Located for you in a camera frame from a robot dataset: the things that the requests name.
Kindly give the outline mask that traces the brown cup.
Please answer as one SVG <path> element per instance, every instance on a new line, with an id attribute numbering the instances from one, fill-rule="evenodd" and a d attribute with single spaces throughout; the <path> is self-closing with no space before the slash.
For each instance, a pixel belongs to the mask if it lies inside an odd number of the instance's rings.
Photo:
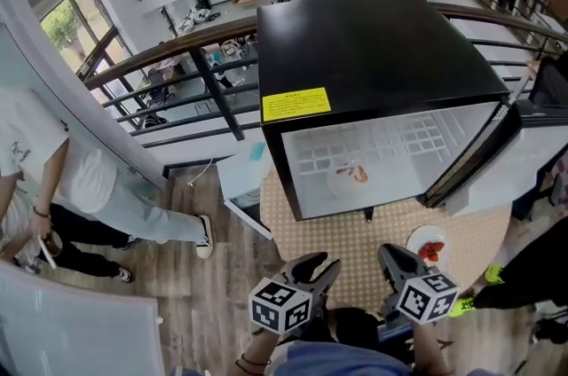
<path id="1" fill-rule="evenodd" d="M 43 239 L 43 244 L 51 257 L 56 258 L 61 253 L 63 243 L 59 234 L 52 231 Z"/>

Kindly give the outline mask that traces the brown topped black railing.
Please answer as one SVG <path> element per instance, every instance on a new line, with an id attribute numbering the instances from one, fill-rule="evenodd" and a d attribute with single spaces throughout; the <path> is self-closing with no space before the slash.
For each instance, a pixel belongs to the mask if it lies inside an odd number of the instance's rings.
<path id="1" fill-rule="evenodd" d="M 475 45 L 531 51 L 535 52 L 538 56 L 541 56 L 544 53 L 551 55 L 555 54 L 554 51 L 548 50 L 546 48 L 548 42 L 550 41 L 557 43 L 568 43 L 568 33 L 561 33 L 561 31 L 555 30 L 552 27 L 545 27 L 518 17 L 507 16 L 503 13 L 490 12 L 488 10 L 472 8 L 458 4 L 433 3 L 431 6 L 449 20 L 464 20 L 487 23 L 499 27 L 505 27 L 507 29 L 518 29 L 525 31 L 529 35 L 541 35 L 543 37 L 542 43 L 538 46 L 531 45 L 531 43 L 529 42 L 509 43 L 491 41 L 489 39 L 473 39 L 471 42 Z M 205 29 L 194 35 L 184 35 L 179 37 L 178 39 L 172 40 L 162 45 L 156 45 L 153 48 L 143 51 L 142 53 L 124 60 L 117 65 L 111 66 L 101 74 L 93 75 L 84 82 L 84 86 L 88 90 L 95 90 L 114 80 L 120 80 L 127 74 L 130 74 L 134 71 L 149 67 L 158 61 L 169 59 L 177 55 L 199 55 L 201 53 L 201 49 L 207 45 L 223 42 L 224 40 L 232 39 L 235 37 L 251 35 L 255 32 L 256 17 L 251 16 L 244 19 L 223 23 L 221 25 Z M 195 74 L 188 74 L 178 80 L 167 80 L 160 82 L 155 86 L 148 86 L 139 90 L 135 90 L 126 95 L 120 96 L 119 98 L 108 100 L 103 104 L 103 107 L 108 108 L 110 106 L 118 105 L 125 100 L 138 98 L 141 95 L 144 95 L 156 89 L 160 89 L 161 87 L 167 87 L 177 83 L 187 82 L 191 79 L 200 77 L 206 83 L 206 91 L 201 95 L 182 99 L 177 102 L 165 104 L 163 106 L 150 107 L 134 114 L 127 114 L 120 118 L 118 121 L 129 121 L 147 114 L 157 113 L 159 111 L 165 111 L 183 105 L 194 104 L 201 99 L 212 98 L 217 104 L 217 112 L 206 115 L 199 115 L 195 118 L 185 119 L 182 121 L 174 121 L 168 125 L 163 124 L 162 126 L 155 126 L 148 131 L 155 132 L 162 129 L 186 125 L 189 123 L 208 121 L 219 117 L 224 119 L 226 124 L 225 128 L 198 132 L 186 137 L 172 137 L 158 142 L 145 143 L 143 144 L 143 146 L 145 148 L 152 148 L 161 145 L 172 145 L 175 143 L 194 139 L 223 135 L 228 132 L 232 133 L 236 140 L 241 141 L 244 139 L 244 131 L 246 129 L 258 128 L 260 126 L 260 123 L 258 121 L 254 121 L 250 124 L 240 124 L 237 122 L 236 116 L 238 114 L 255 112 L 260 109 L 260 106 L 250 105 L 241 107 L 239 109 L 232 109 L 225 100 L 224 92 L 220 91 L 213 83 L 212 75 L 216 71 L 226 71 L 229 69 L 234 69 L 236 67 L 252 66 L 256 63 L 257 59 L 248 58 L 231 61 L 215 68 L 207 68 L 207 65 L 205 63 L 198 61 L 195 63 L 197 68 L 197 72 Z"/>

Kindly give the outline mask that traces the blue screen device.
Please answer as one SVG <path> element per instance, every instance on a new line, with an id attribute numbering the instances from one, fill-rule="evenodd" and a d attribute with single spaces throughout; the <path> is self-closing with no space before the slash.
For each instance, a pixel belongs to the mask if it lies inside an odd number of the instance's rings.
<path id="1" fill-rule="evenodd" d="M 413 329 L 408 321 L 384 322 L 377 327 L 377 340 L 380 343 L 391 340 L 406 341 L 412 337 Z"/>

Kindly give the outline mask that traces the person's left forearm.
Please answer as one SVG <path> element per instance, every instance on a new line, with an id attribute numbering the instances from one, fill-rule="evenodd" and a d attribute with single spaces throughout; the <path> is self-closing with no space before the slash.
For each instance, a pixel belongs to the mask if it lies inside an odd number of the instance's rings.
<path id="1" fill-rule="evenodd" d="M 228 375 L 264 376 L 279 341 L 280 336 L 276 333 L 266 329 L 257 331 L 246 351 L 230 367 Z"/>

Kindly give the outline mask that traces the black mini fridge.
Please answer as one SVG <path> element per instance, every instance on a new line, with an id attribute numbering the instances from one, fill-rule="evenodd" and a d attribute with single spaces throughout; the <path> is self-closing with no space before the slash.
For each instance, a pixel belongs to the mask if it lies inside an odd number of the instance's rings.
<path id="1" fill-rule="evenodd" d="M 261 126 L 297 220 L 414 199 L 451 215 L 530 190 L 568 143 L 568 108 L 515 100 L 483 54 L 423 0 L 305 0 L 257 13 Z M 302 130 L 429 115 L 449 154 L 367 164 L 369 186 L 336 198 L 300 173 Z"/>

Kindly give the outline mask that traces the yellow checkered round table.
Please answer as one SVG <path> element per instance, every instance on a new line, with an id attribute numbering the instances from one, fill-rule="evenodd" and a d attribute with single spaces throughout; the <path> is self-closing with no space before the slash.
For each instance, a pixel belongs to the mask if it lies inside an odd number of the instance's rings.
<path id="1" fill-rule="evenodd" d="M 276 171 L 262 183 L 260 212 L 283 260 L 326 252 L 331 260 L 341 261 L 340 275 L 328 294 L 328 307 L 370 311 L 379 310 L 391 293 L 377 260 L 381 244 L 404 246 L 418 227 L 439 226 L 449 238 L 449 260 L 441 270 L 459 288 L 467 289 L 496 256 L 510 219 L 509 206 L 451 217 L 442 208 L 425 208 L 410 199 L 375 208 L 371 222 L 361 212 L 298 222 Z"/>

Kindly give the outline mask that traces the striped glass partition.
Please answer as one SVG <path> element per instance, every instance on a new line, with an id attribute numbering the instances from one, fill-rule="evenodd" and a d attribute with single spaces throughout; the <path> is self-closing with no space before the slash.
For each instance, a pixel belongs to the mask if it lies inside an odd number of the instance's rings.
<path id="1" fill-rule="evenodd" d="M 153 298 L 103 294 L 0 261 L 0 371 L 165 376 Z"/>

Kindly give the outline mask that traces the person's blue white shirt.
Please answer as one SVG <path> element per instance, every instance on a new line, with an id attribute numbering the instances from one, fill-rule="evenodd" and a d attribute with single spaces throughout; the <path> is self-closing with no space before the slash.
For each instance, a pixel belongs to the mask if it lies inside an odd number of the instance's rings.
<path id="1" fill-rule="evenodd" d="M 393 356 L 335 342 L 292 341 L 275 348 L 265 365 L 238 358 L 222 376 L 450 376 L 428 374 Z"/>

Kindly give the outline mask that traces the large window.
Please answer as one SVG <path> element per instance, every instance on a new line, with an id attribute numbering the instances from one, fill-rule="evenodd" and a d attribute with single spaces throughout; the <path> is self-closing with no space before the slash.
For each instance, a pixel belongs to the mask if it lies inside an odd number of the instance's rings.
<path id="1" fill-rule="evenodd" d="M 40 21 L 51 44 L 81 82 L 102 74 L 131 56 L 101 0 L 62 0 Z M 134 92 L 139 80 L 126 77 L 112 80 L 91 95 L 102 105 Z M 107 111 L 114 118 L 134 114 L 144 107 L 139 98 L 128 98 Z"/>

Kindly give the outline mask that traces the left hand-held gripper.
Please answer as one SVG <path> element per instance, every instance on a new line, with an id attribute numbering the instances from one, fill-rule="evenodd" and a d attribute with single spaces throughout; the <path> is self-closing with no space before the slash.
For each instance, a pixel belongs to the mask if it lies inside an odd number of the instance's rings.
<path id="1" fill-rule="evenodd" d="M 341 272 L 337 259 L 312 280 L 313 272 L 326 259 L 327 252 L 303 255 L 288 262 L 283 272 L 263 278 L 248 295 L 250 321 L 280 336 L 306 326 Z"/>

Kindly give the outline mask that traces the purple checkered tablecloth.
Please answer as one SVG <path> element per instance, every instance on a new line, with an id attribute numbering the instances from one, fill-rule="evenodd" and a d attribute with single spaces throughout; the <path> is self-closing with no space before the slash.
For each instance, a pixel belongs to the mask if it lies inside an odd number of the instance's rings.
<path id="1" fill-rule="evenodd" d="M 558 158 L 551 170 L 553 190 L 550 201 L 554 206 L 568 204 L 568 149 Z"/>

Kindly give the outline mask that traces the person's black trousers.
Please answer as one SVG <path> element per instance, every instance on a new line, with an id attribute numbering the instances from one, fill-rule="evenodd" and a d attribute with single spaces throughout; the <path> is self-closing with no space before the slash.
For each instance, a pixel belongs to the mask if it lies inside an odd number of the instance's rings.
<path id="1" fill-rule="evenodd" d="M 370 349 L 394 356 L 403 362 L 411 361 L 410 336 L 379 341 L 378 328 L 381 323 L 363 309 L 325 310 L 305 327 L 299 338 L 303 341 L 335 342 Z"/>

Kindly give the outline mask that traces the red strawberries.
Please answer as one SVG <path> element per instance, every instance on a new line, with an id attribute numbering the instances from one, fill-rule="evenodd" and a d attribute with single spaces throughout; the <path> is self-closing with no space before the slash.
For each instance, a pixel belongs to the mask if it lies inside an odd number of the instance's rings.
<path id="1" fill-rule="evenodd" d="M 426 242 L 419 249 L 418 255 L 428 262 L 438 262 L 439 255 L 444 249 L 445 243 L 441 241 Z"/>

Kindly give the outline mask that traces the white plate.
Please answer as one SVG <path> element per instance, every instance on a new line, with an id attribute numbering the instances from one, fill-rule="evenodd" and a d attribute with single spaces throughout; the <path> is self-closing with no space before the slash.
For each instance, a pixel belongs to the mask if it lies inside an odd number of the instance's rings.
<path id="1" fill-rule="evenodd" d="M 406 242 L 406 248 L 418 255 L 419 249 L 424 243 L 434 241 L 441 241 L 445 243 L 444 249 L 439 255 L 439 261 L 428 262 L 423 260 L 423 262 L 429 268 L 437 267 L 441 271 L 447 271 L 449 269 L 449 263 L 452 255 L 452 243 L 447 233 L 441 227 L 433 224 L 425 224 L 418 227 L 409 236 Z"/>
<path id="2" fill-rule="evenodd" d="M 356 168 L 357 166 L 361 165 L 344 164 L 339 168 L 347 166 L 353 166 L 354 168 Z M 366 187 L 369 186 L 369 178 L 367 183 L 360 184 L 355 181 L 353 173 L 351 176 L 347 176 L 346 174 L 337 175 L 336 171 L 339 168 L 333 168 L 332 170 L 328 171 L 326 175 L 327 188 L 336 198 L 339 199 L 348 195 L 354 195 L 356 193 L 362 192 Z"/>

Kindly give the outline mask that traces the white floor cabinet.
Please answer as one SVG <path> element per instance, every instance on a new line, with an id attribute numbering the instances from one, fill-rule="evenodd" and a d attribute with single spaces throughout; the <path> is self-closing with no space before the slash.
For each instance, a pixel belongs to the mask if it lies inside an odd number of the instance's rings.
<path id="1" fill-rule="evenodd" d="M 270 174 L 272 158 L 265 144 L 262 159 L 251 161 L 250 148 L 217 163 L 224 205 L 254 231 L 272 240 L 271 230 L 259 216 L 261 186 Z"/>

